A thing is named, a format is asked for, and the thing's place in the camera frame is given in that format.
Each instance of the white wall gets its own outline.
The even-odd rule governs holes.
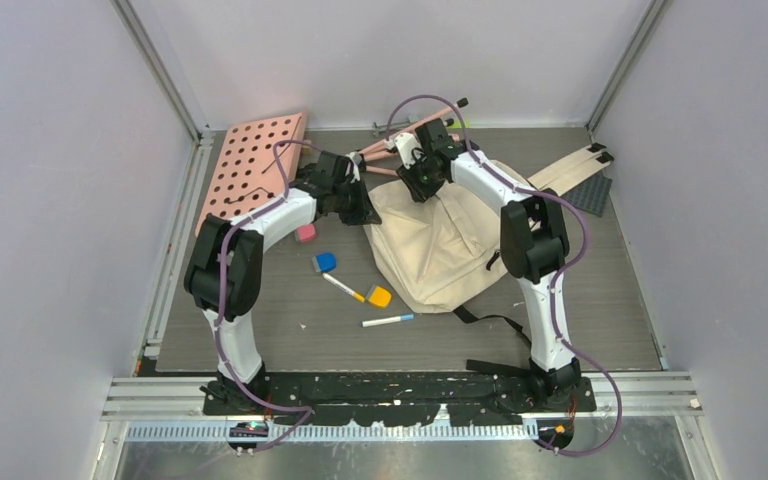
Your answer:
[[[768,478],[768,3],[675,2],[597,131],[671,364]]]
[[[191,142],[107,1],[0,1],[0,479],[86,478]]]
[[[305,106],[369,128],[417,93],[468,96],[475,125],[583,125],[649,0],[134,3],[211,128]]]

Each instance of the blue sponge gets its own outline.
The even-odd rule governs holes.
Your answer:
[[[316,273],[328,273],[337,268],[337,257],[331,252],[320,253],[313,257],[313,269]]]

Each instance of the whiteboard marker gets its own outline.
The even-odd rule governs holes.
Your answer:
[[[361,327],[374,327],[375,325],[386,325],[388,323],[407,322],[413,320],[413,314],[396,315],[395,317],[380,318],[378,320],[364,320],[360,322]]]
[[[366,303],[366,299],[363,298],[363,295],[357,293],[356,291],[352,290],[351,288],[343,285],[343,282],[337,280],[336,278],[332,277],[331,275],[328,275],[327,273],[322,274],[322,278],[325,280],[328,280],[332,285],[339,288],[340,290],[348,293],[352,297],[355,297],[355,300],[357,300],[360,303]]]

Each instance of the gray floor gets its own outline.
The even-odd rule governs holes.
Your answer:
[[[507,163],[525,177],[589,143],[585,130],[578,128],[470,133],[488,157]],[[361,148],[374,140],[367,131],[308,132],[306,138],[335,152]],[[302,164],[312,160],[305,157]],[[215,162],[211,158],[208,172]],[[393,166],[393,160],[386,162],[382,166]],[[372,188],[392,179],[366,174],[366,181]],[[593,232],[591,250],[565,280],[572,341],[609,369],[658,370],[646,312],[613,206],[608,205],[602,218],[586,216]],[[566,214],[566,220],[575,251],[581,243],[580,230],[571,215]],[[265,256],[254,329],[258,350],[270,370],[462,370],[467,358],[527,364],[528,352],[501,320],[466,325],[452,314],[418,315],[412,322],[360,328],[361,320],[405,313],[407,307],[394,298],[387,310],[374,310],[318,278],[309,259],[331,251],[339,262],[334,274],[346,284],[362,293],[372,284],[387,287],[360,227],[343,226],[336,217],[323,218],[316,227],[314,242],[299,245],[288,237]],[[192,243],[190,237],[188,249]],[[527,325],[521,302],[516,282],[503,278],[467,307],[479,316],[504,314]],[[210,329],[180,285],[157,369],[216,369]]]
[[[594,447],[613,422],[614,418],[576,418],[569,449]],[[222,443],[126,440],[116,478],[693,478],[673,418],[630,417],[623,419],[622,428],[622,434],[603,452],[584,458],[555,456],[530,441],[294,443],[238,458]]]

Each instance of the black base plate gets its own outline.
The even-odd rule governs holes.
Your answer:
[[[582,378],[567,391],[555,392],[546,405],[535,406],[521,377],[472,372],[287,372],[267,373],[268,400],[284,406],[310,405],[313,425],[341,426],[354,420],[361,426],[431,423],[445,404],[452,426],[514,425],[518,414],[566,412],[573,396],[579,412],[596,410],[590,380]],[[205,388],[205,415],[270,414],[252,403],[236,386],[215,380]],[[298,417],[276,416],[278,424]]]

